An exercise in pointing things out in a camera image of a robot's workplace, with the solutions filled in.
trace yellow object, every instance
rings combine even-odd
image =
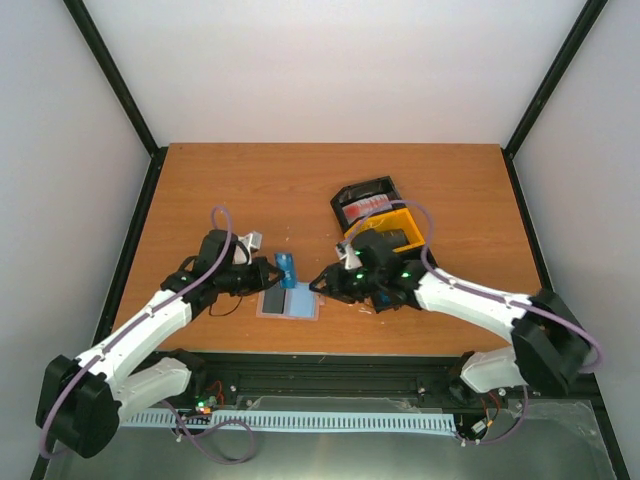
[[[354,228],[358,228],[360,223],[361,222],[359,221],[356,222],[349,230],[344,233],[344,237],[347,238]],[[369,230],[370,228],[373,228],[376,232],[379,233],[386,232],[387,230],[401,229],[407,236],[409,245],[395,248],[393,251],[396,253],[405,252],[407,250],[411,250],[413,248],[421,247],[422,245],[424,245],[424,237],[422,236],[422,233],[420,233],[416,222],[413,220],[411,212],[409,212],[409,209],[406,207],[369,217],[364,222],[364,225],[362,226],[360,231],[364,232],[365,230]]]

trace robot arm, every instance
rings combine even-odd
[[[75,359],[62,355],[54,359],[45,371],[36,424],[43,427],[61,392],[83,367],[87,372],[53,417],[49,433],[85,458],[100,452],[121,422],[145,408],[185,392],[194,398],[200,395],[205,382],[204,362],[183,350],[169,353],[143,371],[132,372],[171,334],[215,303],[220,293],[246,296],[266,290],[283,278],[283,272],[265,257],[251,258],[251,252],[260,247],[259,233],[241,238],[231,235],[235,248],[227,250],[215,273],[183,296],[154,308],[209,270],[219,260],[226,237],[223,230],[209,232],[199,254],[185,260],[149,303],[108,338]]]
[[[565,396],[589,353],[589,344],[578,334],[524,308],[540,308],[579,327],[554,292],[541,290],[529,296],[493,290],[448,274],[437,267],[433,257],[428,257],[428,270],[417,255],[394,253],[372,229],[357,235],[352,247],[339,245],[337,251],[341,262],[330,265],[311,282],[312,290],[346,303],[371,299],[377,312],[405,305],[442,312],[511,344],[465,356],[466,362],[456,372],[465,394],[530,385],[546,395]]]

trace wooden table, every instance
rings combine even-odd
[[[459,277],[534,293],[539,280],[498,145],[171,145],[124,292],[116,327],[198,252],[209,212],[225,205],[234,232],[263,233],[261,254],[293,253],[298,279],[336,261],[342,236],[329,200],[344,185],[390,175],[405,199],[436,220],[433,253]],[[423,233],[426,222],[414,217]],[[221,296],[214,313],[236,299]],[[453,317],[410,308],[365,313],[331,299],[317,321],[260,318],[257,296],[227,317],[203,313],[161,349],[192,351],[458,355],[504,345]]]

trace black frame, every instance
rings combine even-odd
[[[94,337],[94,343],[97,343],[107,337],[113,327],[168,148],[158,147],[84,2],[64,0],[64,3],[150,156],[147,175]],[[505,168],[520,210],[538,276],[545,288],[551,288],[551,279],[522,193],[514,159],[606,3],[607,0],[586,1],[511,139],[502,150]],[[155,363],[162,355],[152,354],[141,368]],[[226,392],[231,397],[230,400],[238,394],[241,394],[243,399],[277,394],[377,396],[409,398],[416,405],[438,406],[452,413],[473,411],[468,407],[417,393],[421,384],[446,377],[456,361],[451,357],[270,354],[204,354],[203,357],[207,360],[208,371],[215,372],[216,378],[224,378],[225,385],[236,387],[235,392]],[[570,397],[591,402],[614,471],[619,479],[628,479],[629,473],[595,377],[581,377],[572,389]],[[43,478],[47,464],[47,461],[39,457],[31,478]]]

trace white wall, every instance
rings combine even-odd
[[[505,143],[584,0],[89,0],[160,143]]]
[[[609,2],[516,157],[554,286],[607,359],[598,382],[640,478],[640,3]]]
[[[61,1],[0,18],[0,477],[23,480],[44,368],[89,345],[148,157]]]

